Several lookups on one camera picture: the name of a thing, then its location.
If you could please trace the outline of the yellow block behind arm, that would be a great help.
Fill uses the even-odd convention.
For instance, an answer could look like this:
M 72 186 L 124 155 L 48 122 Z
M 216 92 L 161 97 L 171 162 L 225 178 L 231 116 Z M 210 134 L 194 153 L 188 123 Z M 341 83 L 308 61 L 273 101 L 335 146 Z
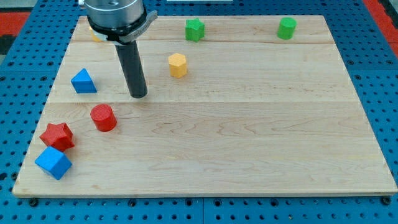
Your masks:
M 90 30 L 90 34 L 91 34 L 91 37 L 92 37 L 93 41 L 95 41 L 95 42 L 104 42 L 103 34 L 98 33 L 91 26 L 89 26 L 89 30 Z

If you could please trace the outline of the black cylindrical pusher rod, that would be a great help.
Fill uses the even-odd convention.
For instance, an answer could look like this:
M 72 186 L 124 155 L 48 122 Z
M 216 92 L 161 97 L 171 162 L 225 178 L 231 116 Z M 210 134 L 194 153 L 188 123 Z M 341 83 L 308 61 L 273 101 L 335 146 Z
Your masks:
M 136 41 L 127 45 L 116 45 L 115 48 L 129 94 L 133 98 L 143 98 L 147 94 L 147 85 Z

